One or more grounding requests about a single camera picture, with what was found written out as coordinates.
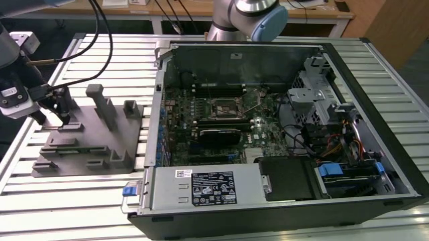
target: power cable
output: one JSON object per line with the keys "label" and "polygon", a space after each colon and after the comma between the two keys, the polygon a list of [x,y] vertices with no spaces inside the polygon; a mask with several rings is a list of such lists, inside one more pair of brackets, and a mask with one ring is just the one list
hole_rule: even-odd
{"label": "power cable", "polygon": [[288,1],[288,3],[291,4],[291,6],[293,6],[293,8],[296,8],[296,9],[304,9],[304,12],[305,12],[305,14],[307,14],[307,24],[308,24],[308,23],[309,23],[308,10],[316,10],[316,9],[309,9],[309,8],[307,8],[307,7],[301,4],[301,2],[297,2],[297,3],[303,6],[303,8],[300,8],[300,7],[295,6],[295,5],[291,3],[289,0],[287,0],[287,1]]}
{"label": "power cable", "polygon": [[108,18],[106,18],[106,15],[105,15],[105,12],[104,12],[104,9],[100,5],[100,3],[97,2],[97,0],[89,0],[94,3],[96,5],[96,8],[94,9],[98,9],[101,15],[102,15],[102,18],[104,18],[104,21],[105,21],[105,25],[106,25],[106,29],[108,29],[108,34],[109,34],[109,41],[110,41],[110,52],[109,52],[109,57],[108,57],[108,61],[106,61],[106,64],[104,66],[104,68],[101,69],[100,73],[97,75],[94,75],[93,77],[90,78],[85,78],[85,79],[81,79],[81,80],[77,80],[77,81],[73,81],[73,82],[69,82],[69,83],[65,83],[65,84],[61,84],[58,86],[54,86],[53,87],[53,90],[55,89],[61,89],[61,88],[65,88],[70,85],[74,85],[74,84],[80,84],[80,83],[84,83],[84,82],[88,82],[90,80],[94,80],[97,79],[102,73],[105,72],[105,70],[108,69],[108,66],[112,62],[112,59],[113,59],[113,55],[114,55],[114,37],[113,37],[113,33],[112,33],[112,29],[110,29],[110,25],[109,25],[109,21],[108,21]]}
{"label": "power cable", "polygon": [[178,24],[176,24],[176,23],[173,22],[173,20],[172,20],[172,18],[169,17],[169,15],[168,15],[168,13],[166,13],[165,9],[162,8],[162,6],[161,6],[161,4],[160,4],[158,0],[156,0],[156,3],[157,3],[157,5],[158,5],[158,7],[160,7],[160,9],[161,9],[162,13],[165,14],[166,18],[169,19],[169,22],[170,22],[172,26],[173,26],[174,30],[177,31],[177,33],[178,33],[178,34],[182,34],[181,27],[178,26]]}
{"label": "power cable", "polygon": [[96,19],[97,19],[97,21],[96,21],[96,36],[94,36],[94,39],[93,39],[90,45],[78,54],[74,54],[73,56],[70,56],[67,58],[30,61],[30,62],[27,62],[29,66],[53,65],[53,64],[58,64],[58,63],[66,62],[66,61],[69,61],[71,59],[76,59],[77,57],[82,56],[93,48],[93,46],[94,46],[94,44],[96,44],[96,42],[97,42],[97,40],[100,38],[101,18],[100,18],[100,14],[98,14],[97,7],[94,5],[93,0],[89,0],[89,2],[92,4],[93,10],[94,10]]}
{"label": "power cable", "polygon": [[174,7],[173,7],[172,3],[170,3],[170,0],[168,0],[168,4],[169,4],[169,6],[172,8],[174,16],[176,16],[176,19],[177,19],[177,22],[178,22],[178,25],[180,25],[180,28],[181,28],[181,35],[182,35],[182,34],[185,34],[182,22],[181,22],[181,19],[180,19],[178,15],[176,14],[176,10],[174,10]]}
{"label": "power cable", "polygon": [[196,22],[194,22],[194,19],[193,19],[192,15],[190,15],[190,13],[189,13],[189,11],[188,11],[184,3],[182,3],[182,0],[178,0],[178,1],[180,1],[181,5],[182,5],[185,11],[186,11],[186,14],[189,15],[190,21],[193,22],[194,29],[196,29],[196,34],[198,34],[198,33],[200,33],[200,32],[198,32],[198,27],[197,27],[197,24],[196,24]]}

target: sticker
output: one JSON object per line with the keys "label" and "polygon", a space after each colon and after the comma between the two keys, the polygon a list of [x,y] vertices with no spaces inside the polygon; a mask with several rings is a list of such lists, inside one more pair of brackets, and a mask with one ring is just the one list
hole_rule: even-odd
{"label": "sticker", "polygon": [[240,53],[232,54],[232,59],[243,59],[243,58],[244,58],[244,54],[240,54]]}
{"label": "sticker", "polygon": [[192,177],[193,174],[193,169],[190,170],[177,170],[176,171],[176,177],[182,178],[182,177]]}
{"label": "sticker", "polygon": [[233,172],[194,173],[192,176],[193,205],[196,207],[237,204]]}
{"label": "sticker", "polygon": [[132,14],[149,14],[149,11],[130,11]]}
{"label": "sticker", "polygon": [[3,90],[2,95],[3,95],[3,97],[9,97],[11,95],[15,95],[18,92],[19,92],[19,90],[15,87],[13,87],[10,89]]}

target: red wire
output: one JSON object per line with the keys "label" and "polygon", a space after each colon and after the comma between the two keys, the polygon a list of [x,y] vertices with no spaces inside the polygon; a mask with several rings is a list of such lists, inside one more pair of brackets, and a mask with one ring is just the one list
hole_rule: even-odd
{"label": "red wire", "polygon": [[333,135],[331,135],[331,137],[329,137],[329,139],[328,139],[328,148],[329,148],[329,146],[331,146],[331,140],[333,139],[333,137],[337,137],[337,136],[340,136],[341,134],[333,134]]}

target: blue latch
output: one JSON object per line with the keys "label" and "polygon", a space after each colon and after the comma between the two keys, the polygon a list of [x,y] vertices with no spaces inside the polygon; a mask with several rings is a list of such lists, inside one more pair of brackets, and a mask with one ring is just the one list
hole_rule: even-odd
{"label": "blue latch", "polygon": [[378,170],[380,173],[384,173],[384,166],[383,166],[383,163],[382,162],[378,162],[376,163],[376,167],[378,167]]}
{"label": "blue latch", "polygon": [[134,196],[137,196],[137,187],[133,187],[133,186],[124,187],[122,196],[124,197],[134,197]]}
{"label": "blue latch", "polygon": [[319,167],[321,176],[328,176],[328,175],[341,175],[344,174],[341,166],[339,163],[328,163],[323,164],[323,166]]}

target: table leg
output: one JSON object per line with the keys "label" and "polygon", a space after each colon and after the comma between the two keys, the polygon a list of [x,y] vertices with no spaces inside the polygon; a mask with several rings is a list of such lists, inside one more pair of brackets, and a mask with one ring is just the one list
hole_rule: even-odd
{"label": "table leg", "polygon": [[343,33],[348,27],[349,19],[339,19],[337,24],[333,27],[333,30],[331,31],[329,37],[331,38],[341,38]]}
{"label": "table leg", "polygon": [[162,35],[162,16],[152,16],[150,20],[153,22],[154,34]]}

